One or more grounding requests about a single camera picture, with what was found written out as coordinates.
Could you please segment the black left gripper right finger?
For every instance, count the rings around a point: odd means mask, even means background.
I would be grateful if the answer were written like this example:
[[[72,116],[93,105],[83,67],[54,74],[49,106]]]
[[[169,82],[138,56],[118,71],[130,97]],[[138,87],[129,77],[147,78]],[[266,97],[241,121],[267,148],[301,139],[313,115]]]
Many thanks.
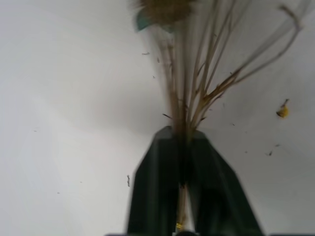
[[[186,180],[196,233],[263,234],[235,171],[200,131],[189,145]]]

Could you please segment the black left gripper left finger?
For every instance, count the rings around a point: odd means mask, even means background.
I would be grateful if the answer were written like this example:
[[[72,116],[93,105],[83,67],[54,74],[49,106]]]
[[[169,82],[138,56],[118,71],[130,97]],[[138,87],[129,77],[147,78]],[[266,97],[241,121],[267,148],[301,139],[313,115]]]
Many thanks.
[[[176,232],[183,154],[170,126],[159,130],[138,165],[133,182],[126,232]]]

